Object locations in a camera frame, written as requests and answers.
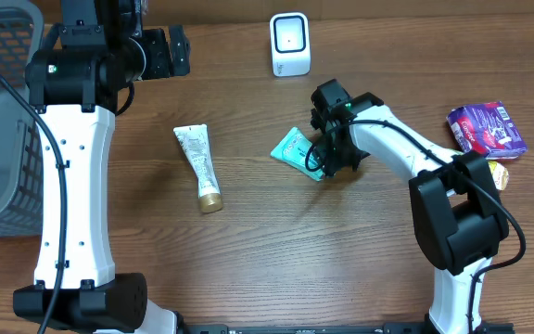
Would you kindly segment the red purple liner pack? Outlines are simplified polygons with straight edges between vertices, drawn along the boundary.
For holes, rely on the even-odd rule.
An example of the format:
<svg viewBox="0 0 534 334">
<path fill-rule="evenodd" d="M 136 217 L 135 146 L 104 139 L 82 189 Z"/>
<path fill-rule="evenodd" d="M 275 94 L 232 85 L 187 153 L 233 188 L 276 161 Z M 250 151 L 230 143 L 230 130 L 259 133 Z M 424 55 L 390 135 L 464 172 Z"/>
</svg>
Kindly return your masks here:
<svg viewBox="0 0 534 334">
<path fill-rule="evenodd" d="M 464 153 L 475 151 L 489 160 L 513 160 L 528 151 L 501 101 L 453 109 L 447 123 Z"/>
</svg>

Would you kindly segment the white tube gold cap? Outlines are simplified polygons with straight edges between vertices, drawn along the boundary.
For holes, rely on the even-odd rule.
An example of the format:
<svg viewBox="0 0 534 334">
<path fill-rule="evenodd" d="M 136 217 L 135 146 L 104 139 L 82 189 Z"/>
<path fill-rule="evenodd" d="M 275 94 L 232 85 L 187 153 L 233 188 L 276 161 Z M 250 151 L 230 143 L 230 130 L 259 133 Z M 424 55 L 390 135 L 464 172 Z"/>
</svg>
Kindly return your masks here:
<svg viewBox="0 0 534 334">
<path fill-rule="evenodd" d="M 221 210 L 223 198 L 212 163 L 208 126 L 180 126 L 173 132 L 197 177 L 200 210 L 203 213 Z"/>
</svg>

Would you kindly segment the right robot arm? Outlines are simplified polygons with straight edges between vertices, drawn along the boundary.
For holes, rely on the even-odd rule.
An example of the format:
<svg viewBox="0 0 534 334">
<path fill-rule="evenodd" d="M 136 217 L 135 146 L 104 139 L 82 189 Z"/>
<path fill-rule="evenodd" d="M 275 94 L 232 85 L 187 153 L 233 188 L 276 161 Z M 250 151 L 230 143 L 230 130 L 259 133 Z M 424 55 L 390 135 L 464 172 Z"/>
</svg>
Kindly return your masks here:
<svg viewBox="0 0 534 334">
<path fill-rule="evenodd" d="M 509 226 L 485 158 L 456 153 L 401 122 L 379 97 L 353 97 L 337 80 L 311 95 L 311 126 L 321 137 L 305 166 L 332 177 L 368 156 L 407 182 L 417 243 L 435 268 L 434 298 L 423 321 L 387 323 L 385 333 L 512 333 L 479 313 L 484 275 Z"/>
</svg>

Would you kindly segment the teal tissue pack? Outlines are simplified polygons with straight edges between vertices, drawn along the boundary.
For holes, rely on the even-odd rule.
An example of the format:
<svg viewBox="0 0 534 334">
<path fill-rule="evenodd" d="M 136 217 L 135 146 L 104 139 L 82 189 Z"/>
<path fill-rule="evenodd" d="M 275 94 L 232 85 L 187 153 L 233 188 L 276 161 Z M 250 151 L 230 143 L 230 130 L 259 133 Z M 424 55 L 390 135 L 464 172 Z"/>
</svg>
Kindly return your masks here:
<svg viewBox="0 0 534 334">
<path fill-rule="evenodd" d="M 300 129 L 293 127 L 271 151 L 271 156 L 303 172 L 314 181 L 321 181 L 324 178 L 322 170 L 311 172 L 306 168 L 306 155 L 311 146 L 312 142 Z"/>
</svg>

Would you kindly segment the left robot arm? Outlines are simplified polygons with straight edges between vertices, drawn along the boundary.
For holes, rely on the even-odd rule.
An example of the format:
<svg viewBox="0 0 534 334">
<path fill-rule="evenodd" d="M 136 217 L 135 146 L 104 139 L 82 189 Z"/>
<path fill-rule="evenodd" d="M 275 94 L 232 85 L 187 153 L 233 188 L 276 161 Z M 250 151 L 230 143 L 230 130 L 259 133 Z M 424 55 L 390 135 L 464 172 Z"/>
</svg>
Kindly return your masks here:
<svg viewBox="0 0 534 334">
<path fill-rule="evenodd" d="M 147 30 L 140 1 L 65 1 L 25 70 L 43 157 L 43 230 L 34 279 L 13 294 L 17 316 L 77 333 L 181 333 L 140 273 L 120 274 L 108 236 L 108 157 L 121 90 L 184 76 L 181 26 Z"/>
</svg>

